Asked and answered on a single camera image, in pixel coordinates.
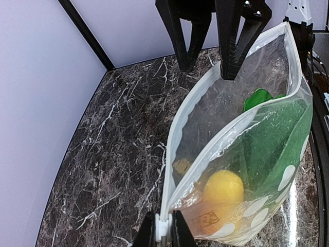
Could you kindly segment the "clear zip top bag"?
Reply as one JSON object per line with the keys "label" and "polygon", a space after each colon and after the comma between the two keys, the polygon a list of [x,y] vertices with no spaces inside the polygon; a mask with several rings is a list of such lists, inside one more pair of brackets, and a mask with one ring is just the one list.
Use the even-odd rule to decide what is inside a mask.
{"label": "clear zip top bag", "polygon": [[312,115],[288,22],[260,34],[234,80],[212,66],[170,127],[156,241],[244,246],[284,202]]}

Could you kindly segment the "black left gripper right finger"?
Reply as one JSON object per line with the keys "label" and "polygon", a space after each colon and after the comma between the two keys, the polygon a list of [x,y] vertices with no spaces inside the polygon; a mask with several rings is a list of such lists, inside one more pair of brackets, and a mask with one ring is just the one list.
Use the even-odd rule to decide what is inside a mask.
{"label": "black left gripper right finger", "polygon": [[173,247],[197,247],[195,239],[179,210],[172,213],[172,246]]}

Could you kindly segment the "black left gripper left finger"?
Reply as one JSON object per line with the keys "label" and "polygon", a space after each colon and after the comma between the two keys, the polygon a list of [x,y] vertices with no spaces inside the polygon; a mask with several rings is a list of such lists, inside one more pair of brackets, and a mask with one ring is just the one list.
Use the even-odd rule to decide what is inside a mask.
{"label": "black left gripper left finger", "polygon": [[132,247],[155,246],[155,214],[150,211],[145,215]]}

